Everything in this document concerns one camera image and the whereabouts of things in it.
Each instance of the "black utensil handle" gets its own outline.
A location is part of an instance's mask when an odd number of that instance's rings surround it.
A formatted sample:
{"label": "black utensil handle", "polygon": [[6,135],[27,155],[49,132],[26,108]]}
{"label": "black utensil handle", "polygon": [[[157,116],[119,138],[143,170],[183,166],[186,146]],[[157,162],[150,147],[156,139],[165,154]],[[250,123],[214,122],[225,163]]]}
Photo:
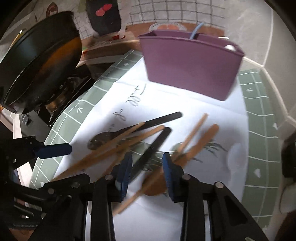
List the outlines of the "black utensil handle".
{"label": "black utensil handle", "polygon": [[[154,127],[154,126],[157,126],[157,125],[169,122],[169,121],[179,119],[180,117],[182,117],[181,112],[175,112],[175,113],[172,113],[172,114],[169,114],[169,115],[158,117],[156,119],[146,121],[144,125],[142,125],[139,129],[137,129],[135,131],[142,131],[142,130],[148,129],[150,127]],[[115,138],[115,137],[119,136],[120,134],[122,134],[123,132],[129,130],[132,127],[134,127],[134,126],[126,127],[124,129],[118,130],[116,132],[111,132],[112,138]]]}
{"label": "black utensil handle", "polygon": [[133,181],[138,174],[143,170],[145,164],[149,161],[149,158],[156,152],[159,147],[164,143],[172,129],[169,127],[165,127],[163,131],[159,134],[159,136],[155,139],[155,141],[147,148],[144,154],[139,158],[139,160],[133,165],[131,169],[131,178],[130,182]]}

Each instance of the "purple plastic bin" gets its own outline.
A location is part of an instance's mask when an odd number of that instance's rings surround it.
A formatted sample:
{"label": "purple plastic bin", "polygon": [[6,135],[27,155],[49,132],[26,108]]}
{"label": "purple plastic bin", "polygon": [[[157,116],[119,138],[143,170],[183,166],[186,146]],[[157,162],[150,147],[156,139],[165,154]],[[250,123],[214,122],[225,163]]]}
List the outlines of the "purple plastic bin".
{"label": "purple plastic bin", "polygon": [[[153,30],[139,36],[150,81],[226,100],[244,52],[228,40],[206,34]],[[232,45],[236,51],[225,49]]]}

